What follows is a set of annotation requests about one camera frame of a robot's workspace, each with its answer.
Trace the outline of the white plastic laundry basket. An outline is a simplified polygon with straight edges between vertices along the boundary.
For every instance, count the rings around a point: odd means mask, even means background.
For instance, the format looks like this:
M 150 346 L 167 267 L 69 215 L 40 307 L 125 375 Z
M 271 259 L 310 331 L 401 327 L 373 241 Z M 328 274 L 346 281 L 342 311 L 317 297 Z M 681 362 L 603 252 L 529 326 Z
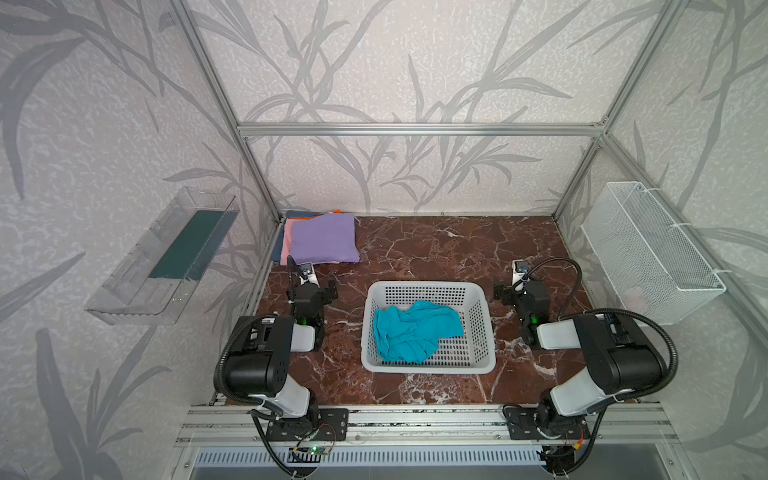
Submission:
M 363 366 L 377 373 L 487 374 L 496 365 L 484 291 L 468 282 L 374 283 L 361 348 Z

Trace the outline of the teal printed t-shirt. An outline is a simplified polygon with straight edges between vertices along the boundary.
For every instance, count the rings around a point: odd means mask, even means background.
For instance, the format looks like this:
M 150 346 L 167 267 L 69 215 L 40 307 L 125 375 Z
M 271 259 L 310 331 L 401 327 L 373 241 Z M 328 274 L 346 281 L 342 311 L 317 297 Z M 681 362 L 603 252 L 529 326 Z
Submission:
M 441 340 L 465 334 L 455 310 L 427 301 L 417 301 L 407 311 L 395 306 L 378 309 L 372 326 L 379 357 L 387 362 L 423 364 Z

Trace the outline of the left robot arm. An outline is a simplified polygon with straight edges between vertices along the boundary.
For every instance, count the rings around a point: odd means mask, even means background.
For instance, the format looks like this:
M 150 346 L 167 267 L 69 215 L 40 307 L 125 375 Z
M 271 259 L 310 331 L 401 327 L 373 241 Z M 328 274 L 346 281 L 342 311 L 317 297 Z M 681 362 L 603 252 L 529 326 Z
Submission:
M 312 430 L 319 425 L 314 393 L 290 374 L 291 355 L 321 349 L 325 307 L 338 298 L 337 285 L 311 281 L 288 291 L 290 312 L 242 316 L 214 371 L 214 387 L 226 399 L 252 407 L 257 423 Z

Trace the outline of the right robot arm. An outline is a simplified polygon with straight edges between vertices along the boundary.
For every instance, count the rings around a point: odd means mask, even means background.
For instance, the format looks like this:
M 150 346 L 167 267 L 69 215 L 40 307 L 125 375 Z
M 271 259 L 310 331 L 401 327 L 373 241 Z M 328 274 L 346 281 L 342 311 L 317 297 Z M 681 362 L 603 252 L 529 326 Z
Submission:
M 579 350 L 585 367 L 565 383 L 544 391 L 535 407 L 502 408 L 514 435 L 560 438 L 608 406 L 664 389 L 679 368 L 677 348 L 667 332 L 633 311 L 602 308 L 549 318 L 549 290 L 543 282 L 496 284 L 494 298 L 518 313 L 521 338 L 531 349 Z

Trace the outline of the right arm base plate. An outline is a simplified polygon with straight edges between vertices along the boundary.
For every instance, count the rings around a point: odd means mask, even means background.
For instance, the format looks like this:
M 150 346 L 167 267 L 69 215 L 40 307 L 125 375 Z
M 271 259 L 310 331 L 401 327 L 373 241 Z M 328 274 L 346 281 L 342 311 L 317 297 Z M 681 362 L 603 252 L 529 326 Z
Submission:
M 579 442 L 591 434 L 584 416 L 566 417 L 550 407 L 508 404 L 501 413 L 512 440 Z

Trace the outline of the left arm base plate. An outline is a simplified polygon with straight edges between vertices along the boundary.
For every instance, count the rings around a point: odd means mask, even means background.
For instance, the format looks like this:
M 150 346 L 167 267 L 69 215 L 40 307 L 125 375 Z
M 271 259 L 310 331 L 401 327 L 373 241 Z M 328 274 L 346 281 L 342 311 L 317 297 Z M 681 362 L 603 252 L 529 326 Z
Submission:
M 313 441 L 343 441 L 347 436 L 350 411 L 346 408 L 310 410 L 305 416 L 270 421 L 266 437 L 270 441 L 298 441 L 309 435 Z

